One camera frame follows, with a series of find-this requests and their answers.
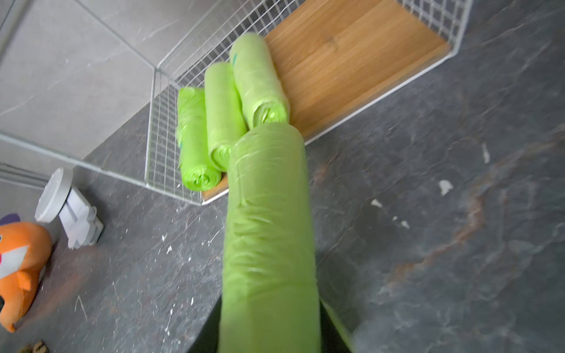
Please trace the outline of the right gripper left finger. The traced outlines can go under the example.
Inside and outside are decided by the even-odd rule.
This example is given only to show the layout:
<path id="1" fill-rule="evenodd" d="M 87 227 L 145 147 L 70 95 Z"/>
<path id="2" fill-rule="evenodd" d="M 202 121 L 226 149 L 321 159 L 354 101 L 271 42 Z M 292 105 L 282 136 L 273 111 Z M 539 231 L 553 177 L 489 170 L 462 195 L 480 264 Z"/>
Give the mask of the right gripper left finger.
<path id="1" fill-rule="evenodd" d="M 187 353 L 217 353 L 219 349 L 219 325 L 222 298 L 219 297 L 200 333 Z"/>

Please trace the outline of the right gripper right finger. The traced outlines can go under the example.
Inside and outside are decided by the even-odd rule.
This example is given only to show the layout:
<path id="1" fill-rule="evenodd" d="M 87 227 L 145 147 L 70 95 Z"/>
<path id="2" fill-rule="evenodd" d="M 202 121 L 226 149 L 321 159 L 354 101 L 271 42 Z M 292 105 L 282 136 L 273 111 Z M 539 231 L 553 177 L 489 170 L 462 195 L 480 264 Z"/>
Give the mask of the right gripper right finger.
<path id="1" fill-rule="evenodd" d="M 322 352 L 352 353 L 350 334 L 335 310 L 324 300 L 320 300 L 320 327 Z"/>

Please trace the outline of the green roll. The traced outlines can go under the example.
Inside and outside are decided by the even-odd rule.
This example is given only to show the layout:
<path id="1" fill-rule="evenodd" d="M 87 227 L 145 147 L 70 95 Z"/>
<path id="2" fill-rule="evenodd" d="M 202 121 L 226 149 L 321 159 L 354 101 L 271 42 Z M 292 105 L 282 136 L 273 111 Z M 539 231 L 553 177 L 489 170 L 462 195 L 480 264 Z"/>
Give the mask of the green roll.
<path id="1" fill-rule="evenodd" d="M 232 148 L 247 132 L 231 64 L 214 63 L 205 72 L 205 108 L 209 156 L 226 172 Z"/>
<path id="2" fill-rule="evenodd" d="M 177 97 L 177 143 L 182 183 L 190 191 L 209 191 L 222 179 L 212 163 L 207 145 L 205 92 L 182 88 Z"/>
<path id="3" fill-rule="evenodd" d="M 263 37 L 248 32 L 235 40 L 230 64 L 249 129 L 290 121 L 290 103 Z"/>
<path id="4" fill-rule="evenodd" d="M 300 132 L 252 129 L 232 150 L 219 323 L 221 352 L 319 352 L 308 167 Z"/>

